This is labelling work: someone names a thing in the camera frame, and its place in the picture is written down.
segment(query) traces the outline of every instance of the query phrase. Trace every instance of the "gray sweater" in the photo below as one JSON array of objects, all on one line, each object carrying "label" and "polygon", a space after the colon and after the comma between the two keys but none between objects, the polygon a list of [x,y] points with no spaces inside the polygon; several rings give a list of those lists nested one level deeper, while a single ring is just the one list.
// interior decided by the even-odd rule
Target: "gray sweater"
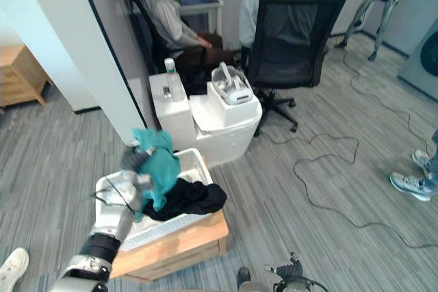
[{"label": "gray sweater", "polygon": [[140,0],[170,50],[199,45],[197,35],[179,18],[174,0]]}]

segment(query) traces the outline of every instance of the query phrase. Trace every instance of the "gray carpet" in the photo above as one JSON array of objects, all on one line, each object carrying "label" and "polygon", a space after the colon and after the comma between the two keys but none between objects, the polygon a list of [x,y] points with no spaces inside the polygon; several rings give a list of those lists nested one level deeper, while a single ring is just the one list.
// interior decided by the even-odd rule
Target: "gray carpet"
[{"label": "gray carpet", "polygon": [[[411,128],[434,149],[430,136],[438,126],[438,103],[396,78],[404,59],[382,48],[369,63],[372,41],[361,35],[347,49],[348,63],[363,75],[355,86],[409,111]],[[317,88],[280,92],[296,97],[297,106],[290,110],[300,122],[296,134],[276,114],[269,115],[263,131],[277,141],[309,140],[324,132],[358,138],[354,165],[329,157],[297,167],[312,200],[358,224],[389,224],[412,245],[438,243],[438,196],[420,202],[388,181],[392,171],[421,174],[410,154],[422,142],[407,131],[405,116],[351,89],[353,72],[342,64],[343,56],[340,50],[329,52]],[[100,176],[117,171],[123,148],[102,111],[76,116],[54,88],[45,96],[46,107],[29,103],[0,117],[0,261],[19,246],[30,253],[29,269],[14,291],[46,291],[79,250],[94,220],[88,194]],[[263,264],[285,264],[289,251],[299,255],[306,276],[330,291],[436,291],[438,248],[410,250],[385,228],[359,230],[304,197],[292,171],[298,159],[330,152],[352,160],[354,149],[352,140],[328,137],[312,145],[299,140],[275,145],[267,135],[254,139],[244,157],[211,171],[229,195],[227,255],[150,284],[116,279],[110,291],[235,291],[235,273],[242,265],[255,280],[271,285],[278,279],[263,272]]]}]

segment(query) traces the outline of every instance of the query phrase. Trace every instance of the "white sneaker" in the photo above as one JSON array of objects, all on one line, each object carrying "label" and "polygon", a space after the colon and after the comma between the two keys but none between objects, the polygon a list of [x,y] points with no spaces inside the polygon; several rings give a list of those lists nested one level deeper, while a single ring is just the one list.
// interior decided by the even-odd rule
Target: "white sneaker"
[{"label": "white sneaker", "polygon": [[414,195],[420,201],[429,201],[433,196],[433,190],[427,188],[424,178],[415,178],[412,176],[403,176],[393,172],[389,176],[389,181],[398,190]]},{"label": "white sneaker", "polygon": [[414,150],[412,152],[412,161],[423,169],[424,176],[427,177],[430,174],[430,158],[426,152],[422,150]]},{"label": "white sneaker", "polygon": [[23,248],[15,249],[0,267],[0,291],[12,292],[17,280],[26,272],[29,254]]}]

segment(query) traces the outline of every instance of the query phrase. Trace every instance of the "wooden box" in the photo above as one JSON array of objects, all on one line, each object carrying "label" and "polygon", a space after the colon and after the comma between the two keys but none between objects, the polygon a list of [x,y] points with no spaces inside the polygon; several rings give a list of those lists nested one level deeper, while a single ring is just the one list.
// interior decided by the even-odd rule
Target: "wooden box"
[{"label": "wooden box", "polygon": [[128,252],[120,251],[111,277],[150,282],[227,251],[228,227],[222,211]]}]

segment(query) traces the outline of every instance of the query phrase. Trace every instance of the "white pillar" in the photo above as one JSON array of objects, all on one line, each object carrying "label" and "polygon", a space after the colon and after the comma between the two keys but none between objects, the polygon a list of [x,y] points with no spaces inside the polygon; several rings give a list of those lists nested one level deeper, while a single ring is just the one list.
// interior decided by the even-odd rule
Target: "white pillar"
[{"label": "white pillar", "polygon": [[[130,142],[131,128],[144,127],[144,123],[88,0],[0,0],[0,5],[23,41],[33,45],[31,51],[46,47],[50,52],[53,47],[53,61],[58,60],[60,49],[67,52],[117,133]],[[39,29],[48,35],[37,40],[38,34],[30,31]]]}]

